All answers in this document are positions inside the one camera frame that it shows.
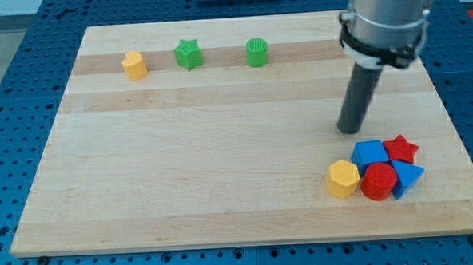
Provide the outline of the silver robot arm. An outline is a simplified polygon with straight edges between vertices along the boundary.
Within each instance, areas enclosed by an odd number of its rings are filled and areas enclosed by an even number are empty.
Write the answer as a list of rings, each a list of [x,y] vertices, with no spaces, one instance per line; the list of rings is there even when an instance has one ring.
[[[407,68],[423,50],[434,0],[350,0],[340,13],[340,45],[365,69]]]

